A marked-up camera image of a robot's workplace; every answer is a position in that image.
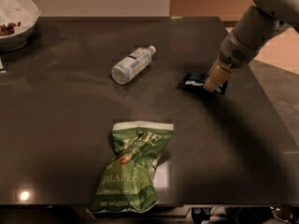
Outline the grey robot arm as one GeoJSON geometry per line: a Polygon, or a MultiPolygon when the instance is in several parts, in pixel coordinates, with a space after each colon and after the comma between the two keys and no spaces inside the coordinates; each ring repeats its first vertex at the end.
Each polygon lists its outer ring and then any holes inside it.
{"type": "Polygon", "coordinates": [[[203,88],[213,92],[249,64],[273,37],[289,28],[298,31],[299,0],[253,0],[233,30],[223,39],[203,88]]]}

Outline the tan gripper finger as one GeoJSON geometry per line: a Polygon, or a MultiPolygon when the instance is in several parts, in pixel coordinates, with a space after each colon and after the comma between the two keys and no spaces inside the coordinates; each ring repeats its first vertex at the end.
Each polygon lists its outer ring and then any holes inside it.
{"type": "Polygon", "coordinates": [[[204,90],[209,92],[215,91],[219,86],[228,81],[232,75],[230,65],[216,65],[208,73],[204,90]]]}

